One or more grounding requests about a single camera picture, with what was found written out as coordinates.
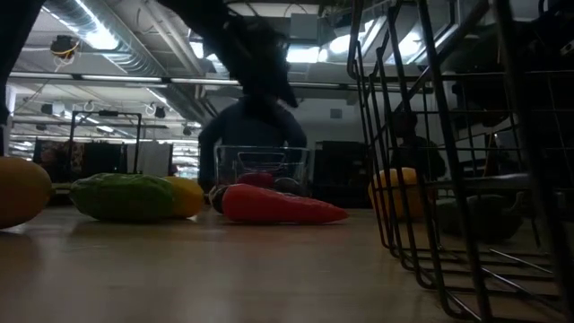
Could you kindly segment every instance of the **ceiling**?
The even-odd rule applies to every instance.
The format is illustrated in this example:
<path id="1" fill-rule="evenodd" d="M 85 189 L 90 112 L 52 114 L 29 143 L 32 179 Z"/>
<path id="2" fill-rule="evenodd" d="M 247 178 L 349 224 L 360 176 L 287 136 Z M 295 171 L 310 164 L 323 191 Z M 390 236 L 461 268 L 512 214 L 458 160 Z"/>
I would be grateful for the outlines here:
<path id="1" fill-rule="evenodd" d="M 144 1 L 132 0 L 75 0 L 86 4 L 103 5 L 105 10 L 113 13 L 114 23 L 110 26 L 125 29 L 130 37 L 134 37 L 134 43 L 131 45 L 141 46 L 140 51 L 149 54 L 149 58 L 157 64 L 164 75 L 169 76 L 186 76 L 186 77 L 221 77 L 220 74 L 205 73 L 213 70 L 213 63 L 208 59 L 196 59 L 198 70 L 190 70 L 189 64 L 186 65 L 172 50 L 170 42 L 173 43 L 177 37 L 187 39 L 189 34 L 188 27 L 177 17 L 176 14 L 162 10 L 168 19 L 168 22 L 158 21 L 157 17 L 144 10 Z M 464 14 L 465 8 L 472 4 L 473 0 L 460 0 L 457 4 L 457 19 L 459 14 Z M 532 5 L 526 5 L 526 0 L 515 1 L 518 15 L 532 15 L 530 13 Z M 298 4 L 281 3 L 281 0 L 257 0 L 253 3 L 257 13 L 272 17 L 278 21 L 277 25 L 283 24 L 289 26 L 289 19 L 292 13 L 303 13 L 304 11 L 313 13 L 322 12 L 324 16 L 329 16 L 327 25 L 335 22 L 335 18 L 341 18 L 348 10 L 334 6 L 335 1 L 321 0 L 304 0 Z M 235 4 L 234 9 L 245 14 L 249 14 L 242 4 Z M 449 22 L 448 1 L 438 0 L 430 1 L 430 14 L 435 31 L 440 30 Z M 385 30 L 385 16 L 380 10 L 380 6 L 372 6 L 363 13 L 363 24 L 367 22 L 380 22 L 376 27 L 365 29 L 363 42 L 367 39 L 373 44 L 380 44 L 383 39 Z M 399 39 L 407 39 L 407 36 L 413 31 L 417 31 L 418 14 L 416 8 L 406 5 L 401 10 L 397 19 L 396 27 Z M 158 29 L 164 29 L 170 39 L 166 39 L 165 33 L 160 33 Z M 49 46 L 58 35 L 69 35 L 77 38 L 78 35 L 62 22 L 54 18 L 46 11 L 42 11 L 36 20 L 36 23 L 26 41 L 24 50 L 18 59 L 14 71 L 35 71 L 35 72 L 55 72 L 72 73 L 72 74 L 108 74 L 108 75 L 125 75 L 126 72 L 117 65 L 113 64 L 110 59 L 103 55 L 101 51 L 94 50 L 86 42 L 82 42 L 74 60 L 62 64 L 61 60 L 55 58 L 49 51 Z M 364 54 L 364 62 L 367 69 L 373 66 L 376 57 L 374 47 L 370 46 Z M 290 79 L 294 82 L 317 82 L 317 83 L 352 83 L 352 80 L 346 73 L 346 51 L 339 54 L 330 50 L 329 46 L 322 49 L 328 49 L 328 59 L 326 62 L 293 63 L 291 64 Z M 390 53 L 387 52 L 384 60 L 388 61 Z M 394 74 L 395 70 L 391 66 L 386 67 L 387 74 Z M 419 74 L 420 70 L 415 64 L 405 67 L 407 74 Z M 23 81 L 12 80 L 13 90 L 17 93 L 15 125 L 12 133 L 14 135 L 69 135 L 70 127 L 66 122 L 70 122 L 70 117 L 65 114 L 47 115 L 43 114 L 40 109 L 43 104 L 64 103 L 65 108 L 84 110 L 93 109 L 111 109 L 120 112 L 141 113 L 143 114 L 144 129 L 141 137 L 144 139 L 176 139 L 176 140 L 195 140 L 198 129 L 194 128 L 191 136 L 183 135 L 183 129 L 186 126 L 186 120 L 175 109 L 166 108 L 165 118 L 156 118 L 153 115 L 154 107 L 163 106 L 161 98 L 155 95 L 154 89 L 146 89 L 138 84 L 122 83 L 59 83 L 48 81 Z M 229 106 L 241 95 L 237 87 L 230 86 L 210 86 L 205 91 L 199 91 L 192 85 L 181 85 L 177 88 L 180 93 L 186 96 L 190 102 L 200 100 L 201 109 L 205 105 L 213 106 L 215 111 L 221 111 Z M 349 120 L 356 119 L 356 111 L 353 105 L 356 101 L 354 92 L 327 91 L 327 90 L 297 90 L 297 95 L 306 103 L 302 109 L 294 110 L 295 117 L 301 123 L 312 124 L 329 124 L 333 121 L 328 116 L 328 107 L 334 104 L 337 107 L 348 107 Z M 201 124 L 208 122 L 213 116 L 209 111 L 200 111 L 201 113 L 194 118 Z M 79 137 L 102 137 L 108 136 L 117 140 L 133 139 L 136 131 L 132 121 L 124 118 L 114 120 L 104 119 L 97 115 L 91 116 L 92 119 L 100 122 L 98 125 L 113 125 L 117 131 L 113 134 L 101 133 L 97 131 L 95 123 L 89 124 L 88 127 L 78 127 L 75 132 Z M 36 125 L 46 123 L 46 130 L 37 130 Z M 194 125 L 189 121 L 187 126 Z"/>

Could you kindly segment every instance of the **transparent container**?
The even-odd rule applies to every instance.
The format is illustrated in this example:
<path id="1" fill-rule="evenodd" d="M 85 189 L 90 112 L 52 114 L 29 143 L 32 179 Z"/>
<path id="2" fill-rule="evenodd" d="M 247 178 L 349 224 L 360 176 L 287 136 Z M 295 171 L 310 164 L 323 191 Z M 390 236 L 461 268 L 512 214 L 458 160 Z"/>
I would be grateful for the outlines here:
<path id="1" fill-rule="evenodd" d="M 308 185 L 309 150 L 289 147 L 215 147 L 217 185 L 236 184 L 241 176 L 271 174 L 274 180 L 294 179 L 304 191 Z"/>

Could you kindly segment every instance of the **wooden floor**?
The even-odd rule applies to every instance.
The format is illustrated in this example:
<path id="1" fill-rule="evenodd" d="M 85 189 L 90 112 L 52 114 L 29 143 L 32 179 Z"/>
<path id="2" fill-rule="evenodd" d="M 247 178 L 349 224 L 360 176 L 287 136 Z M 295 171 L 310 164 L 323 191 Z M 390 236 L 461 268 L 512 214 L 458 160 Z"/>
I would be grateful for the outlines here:
<path id="1" fill-rule="evenodd" d="M 0 322 L 452 322 L 379 244 L 324 226 L 98 223 L 49 209 L 0 233 Z"/>

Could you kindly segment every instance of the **wire rack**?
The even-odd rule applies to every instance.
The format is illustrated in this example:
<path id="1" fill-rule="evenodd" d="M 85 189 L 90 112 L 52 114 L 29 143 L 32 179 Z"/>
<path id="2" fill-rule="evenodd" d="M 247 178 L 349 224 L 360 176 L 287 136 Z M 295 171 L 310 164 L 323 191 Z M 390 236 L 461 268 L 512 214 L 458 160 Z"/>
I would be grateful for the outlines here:
<path id="1" fill-rule="evenodd" d="M 364 3 L 363 0 L 352 2 L 347 72 L 357 83 L 362 132 L 365 144 L 370 148 L 369 158 L 372 161 L 371 187 L 375 188 L 375 195 L 388 197 L 372 199 L 381 243 L 400 261 L 404 269 L 414 273 L 422 288 L 436 291 L 440 306 L 452 318 L 480 322 L 574 322 L 574 271 L 566 224 L 563 221 L 563 214 L 567 211 L 563 210 L 559 199 L 563 195 L 569 196 L 574 188 L 570 149 L 563 136 L 567 125 L 562 122 L 562 119 L 567 119 L 564 114 L 571 114 L 574 109 L 557 109 L 556 93 L 553 90 L 557 82 L 564 82 L 559 79 L 571 80 L 574 73 L 527 73 L 521 70 L 522 66 L 517 65 L 517 32 L 509 0 L 476 2 L 473 10 L 442 44 L 441 50 L 437 50 L 427 0 L 417 0 L 415 3 L 428 66 L 420 76 L 411 77 L 405 76 L 396 32 L 396 17 L 403 1 L 396 1 L 386 7 L 385 37 L 376 50 L 377 62 L 369 74 L 365 72 L 361 43 L 358 41 Z M 503 72 L 443 74 L 441 64 L 487 13 L 491 13 L 496 22 Z M 395 57 L 396 76 L 387 76 L 383 67 L 383 55 L 388 46 Z M 506 97 L 505 107 L 498 110 L 470 110 L 465 93 L 469 89 L 468 85 L 477 80 L 499 84 L 499 89 Z M 445 81 L 456 83 L 461 89 L 459 107 L 462 106 L 462 109 L 449 107 Z M 547 86 L 551 102 L 544 109 L 539 109 L 528 99 L 527 85 L 531 82 Z M 390 103 L 390 83 L 398 83 L 401 102 L 397 107 Z M 421 93 L 423 108 L 413 110 L 411 100 Z M 435 109 L 429 107 L 432 98 L 428 97 L 431 95 Z M 382 113 L 378 109 L 381 97 Z M 423 117 L 427 141 L 431 140 L 429 119 L 437 120 L 444 144 L 416 149 L 427 153 L 430 150 L 441 151 L 447 160 L 449 180 L 427 181 L 417 171 L 416 184 L 407 185 L 403 169 L 398 165 L 394 170 L 398 184 L 391 182 L 390 158 L 394 152 L 402 149 L 392 118 L 397 109 Z M 481 114 L 491 117 L 498 114 L 506 119 L 509 122 L 507 135 L 513 144 L 493 146 L 493 137 L 497 135 L 494 131 L 482 135 L 490 138 L 487 144 L 477 144 L 477 134 L 473 133 L 470 119 Z M 555 121 L 552 133 L 560 140 L 552 142 L 558 143 L 557 146 L 544 146 L 546 142 L 540 139 L 540 116 L 548 116 Z M 461 147 L 456 140 L 452 127 L 454 118 L 465 120 L 463 132 L 467 138 L 467 147 Z M 461 167 L 461 153 L 470 154 L 472 170 L 465 171 Z M 488 165 L 490 157 L 504 153 L 514 153 L 517 156 L 517 170 L 511 174 L 485 177 L 486 172 L 479 170 L 477 155 L 486 155 Z M 549 154 L 561 156 L 565 160 L 561 177 L 567 180 L 557 183 L 553 179 L 549 171 Z M 396 198 L 397 190 L 400 201 Z M 413 198 L 413 190 L 418 192 L 422 203 L 422 223 L 415 220 L 411 215 L 412 210 L 409 210 L 412 208 L 409 197 Z M 429 198 L 430 192 L 439 190 L 453 193 L 461 233 L 459 238 L 441 232 L 439 202 L 436 198 Z M 476 216 L 473 211 L 475 205 L 469 196 L 476 196 L 480 202 L 481 196 L 502 190 L 506 190 L 507 195 L 522 192 L 519 194 L 528 196 L 527 202 L 521 203 L 528 205 L 530 214 L 525 216 L 525 225 L 517 233 L 532 242 L 526 250 L 511 248 L 508 243 L 487 245 L 476 236 L 472 219 L 472 216 Z M 401 206 L 403 216 L 399 220 L 397 207 Z"/>

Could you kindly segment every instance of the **plastic vegetable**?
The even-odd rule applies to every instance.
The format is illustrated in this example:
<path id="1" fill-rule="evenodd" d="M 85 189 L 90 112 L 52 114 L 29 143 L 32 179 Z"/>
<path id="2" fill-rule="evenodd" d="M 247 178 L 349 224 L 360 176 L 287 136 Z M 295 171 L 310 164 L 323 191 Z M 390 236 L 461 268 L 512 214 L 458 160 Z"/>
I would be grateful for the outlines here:
<path id="1" fill-rule="evenodd" d="M 340 221 L 344 209 L 316 199 L 238 184 L 223 196 L 223 214 L 235 222 L 321 224 Z"/>

